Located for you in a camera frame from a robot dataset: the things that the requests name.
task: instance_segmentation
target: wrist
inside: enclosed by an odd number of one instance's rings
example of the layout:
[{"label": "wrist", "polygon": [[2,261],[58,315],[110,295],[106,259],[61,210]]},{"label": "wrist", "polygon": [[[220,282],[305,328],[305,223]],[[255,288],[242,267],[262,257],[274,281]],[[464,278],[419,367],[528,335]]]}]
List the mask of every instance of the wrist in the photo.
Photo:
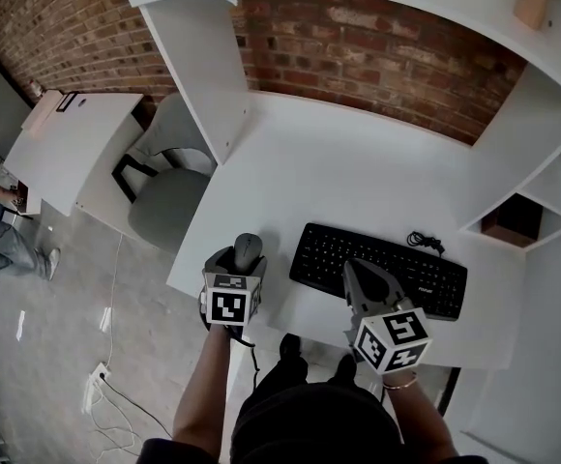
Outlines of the wrist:
[{"label": "wrist", "polygon": [[410,369],[390,373],[382,377],[384,384],[390,387],[401,387],[414,379],[414,373]]},{"label": "wrist", "polygon": [[227,340],[231,338],[227,327],[225,325],[219,325],[218,323],[213,323],[210,326],[210,334],[225,337]]},{"label": "wrist", "polygon": [[15,192],[12,192],[11,190],[6,190],[6,189],[1,189],[1,193],[0,193],[0,199],[3,201],[6,201],[8,203],[12,203],[14,202],[16,199],[18,198],[18,196],[16,195]]}]

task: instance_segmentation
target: red brick wall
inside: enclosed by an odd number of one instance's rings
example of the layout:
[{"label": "red brick wall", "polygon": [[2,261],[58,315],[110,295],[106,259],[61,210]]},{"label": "red brick wall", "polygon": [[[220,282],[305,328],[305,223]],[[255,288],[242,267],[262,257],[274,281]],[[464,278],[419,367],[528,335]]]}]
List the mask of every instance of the red brick wall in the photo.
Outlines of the red brick wall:
[{"label": "red brick wall", "polygon": [[526,62],[449,20],[386,0],[241,0],[252,89],[372,111],[474,144]]},{"label": "red brick wall", "polygon": [[30,98],[32,78],[63,92],[143,93],[142,124],[176,91],[128,0],[0,0],[0,62]]}]

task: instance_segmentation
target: black pants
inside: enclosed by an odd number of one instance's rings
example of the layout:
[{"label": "black pants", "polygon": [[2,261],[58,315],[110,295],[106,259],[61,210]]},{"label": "black pants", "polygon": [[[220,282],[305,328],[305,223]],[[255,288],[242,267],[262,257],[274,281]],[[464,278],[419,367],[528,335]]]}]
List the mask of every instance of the black pants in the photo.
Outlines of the black pants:
[{"label": "black pants", "polygon": [[[279,392],[297,387],[298,385],[305,385],[307,383],[307,375],[309,374],[309,364],[301,356],[291,356],[280,360],[272,371],[261,380],[257,388],[254,389],[252,395],[246,399],[240,409],[238,419],[242,417],[251,407],[257,405],[259,402],[275,395]],[[326,383],[336,385],[338,387],[345,387],[349,390],[356,391],[366,397],[372,397],[377,400],[372,393],[358,387],[353,379],[340,378],[337,375],[333,376]]]}]

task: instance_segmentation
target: sneaker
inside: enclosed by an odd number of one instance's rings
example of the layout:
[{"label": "sneaker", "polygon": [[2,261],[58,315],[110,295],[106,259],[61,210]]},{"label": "sneaker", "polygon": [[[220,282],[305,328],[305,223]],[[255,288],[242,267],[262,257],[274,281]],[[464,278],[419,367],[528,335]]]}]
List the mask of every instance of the sneaker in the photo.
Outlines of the sneaker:
[{"label": "sneaker", "polygon": [[300,337],[292,333],[288,333],[282,338],[280,342],[280,358],[283,360],[285,358],[291,358],[294,356],[300,356]]},{"label": "sneaker", "polygon": [[56,247],[54,250],[50,252],[47,258],[47,270],[46,270],[46,278],[48,281],[51,281],[52,278],[55,276],[55,270],[57,270],[57,265],[59,265],[59,258],[61,258],[61,251]]},{"label": "sneaker", "polygon": [[353,382],[357,370],[358,366],[356,365],[354,357],[351,354],[345,354],[339,362],[335,378]]}]

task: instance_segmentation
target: power outlet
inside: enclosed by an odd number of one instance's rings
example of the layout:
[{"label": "power outlet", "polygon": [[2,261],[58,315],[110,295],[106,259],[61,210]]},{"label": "power outlet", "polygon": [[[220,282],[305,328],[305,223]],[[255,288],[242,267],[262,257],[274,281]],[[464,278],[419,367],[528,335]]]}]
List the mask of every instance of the power outlet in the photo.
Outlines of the power outlet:
[{"label": "power outlet", "polygon": [[100,392],[98,388],[102,388],[104,386],[104,380],[100,377],[103,375],[104,378],[108,378],[110,372],[106,365],[101,362],[98,364],[98,367],[92,371],[87,379],[87,384],[85,385],[85,393],[83,395],[83,406],[82,412],[83,414],[90,414],[91,413],[91,406],[94,403],[95,399],[97,400],[100,397]]}]

